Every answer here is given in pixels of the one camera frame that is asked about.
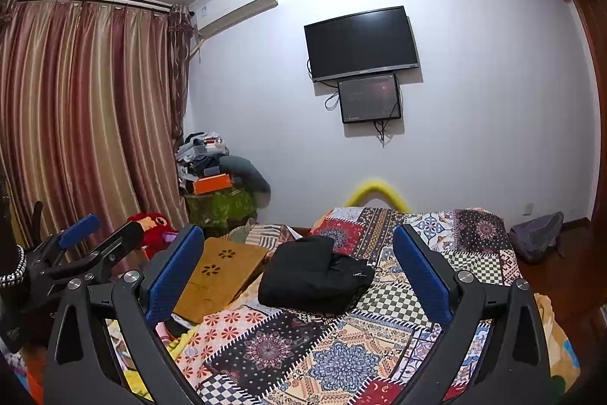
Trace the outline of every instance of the red stuffed toy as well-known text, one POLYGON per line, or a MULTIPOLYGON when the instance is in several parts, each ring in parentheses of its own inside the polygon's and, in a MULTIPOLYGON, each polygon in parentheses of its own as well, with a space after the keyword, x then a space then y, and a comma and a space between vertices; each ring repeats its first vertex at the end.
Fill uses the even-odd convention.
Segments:
POLYGON ((157 252, 169 247, 169 243, 165 240, 165 234, 178 233, 177 230, 172 228, 169 219, 160 213, 138 213, 127 218, 127 221, 136 221, 142 226, 143 240, 141 248, 149 259, 157 252))

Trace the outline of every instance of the black jacket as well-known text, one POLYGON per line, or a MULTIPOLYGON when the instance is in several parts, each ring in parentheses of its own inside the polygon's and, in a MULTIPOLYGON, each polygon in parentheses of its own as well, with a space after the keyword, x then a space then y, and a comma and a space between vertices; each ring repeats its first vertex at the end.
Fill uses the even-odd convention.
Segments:
POLYGON ((373 268, 333 252, 333 239, 311 235, 277 247, 259 285, 261 304, 341 314, 373 281, 373 268))

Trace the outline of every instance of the air conditioner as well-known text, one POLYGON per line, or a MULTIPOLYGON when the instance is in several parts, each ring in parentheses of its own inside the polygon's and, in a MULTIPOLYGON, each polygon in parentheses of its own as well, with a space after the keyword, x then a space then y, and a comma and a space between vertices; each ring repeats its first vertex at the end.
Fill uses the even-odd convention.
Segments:
POLYGON ((276 6, 278 0, 210 0, 196 11, 198 32, 208 39, 276 6))

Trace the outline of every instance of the blue padded grip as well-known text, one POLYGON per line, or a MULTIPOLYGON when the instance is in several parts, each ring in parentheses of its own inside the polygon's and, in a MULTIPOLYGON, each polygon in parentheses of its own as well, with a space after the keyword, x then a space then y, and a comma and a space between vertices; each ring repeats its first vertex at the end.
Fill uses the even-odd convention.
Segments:
POLYGON ((68 227, 61 233, 59 247, 69 249, 78 244, 84 237, 92 234, 99 228, 99 218, 92 213, 78 220, 74 225, 68 227))
POLYGON ((442 280, 409 233, 401 226, 394 230, 394 256, 411 284, 426 317, 446 328, 451 322, 449 294, 442 280))
POLYGON ((148 290, 148 324, 156 326, 171 317, 171 313, 202 256, 204 234, 200 227, 192 228, 173 253, 166 267, 148 290))

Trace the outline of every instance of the yellow pool noodle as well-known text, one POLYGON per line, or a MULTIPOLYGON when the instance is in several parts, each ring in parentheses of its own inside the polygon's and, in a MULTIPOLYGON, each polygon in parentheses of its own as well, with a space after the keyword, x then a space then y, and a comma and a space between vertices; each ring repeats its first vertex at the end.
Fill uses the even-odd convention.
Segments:
POLYGON ((409 206, 407 206, 407 203, 405 203, 403 198, 400 197, 398 193, 388 184, 379 180, 367 181, 362 186, 357 188, 357 190, 354 191, 354 194, 345 203, 345 206, 359 206, 360 200, 372 192, 378 192, 386 197, 394 209, 402 211, 403 213, 411 213, 409 206))

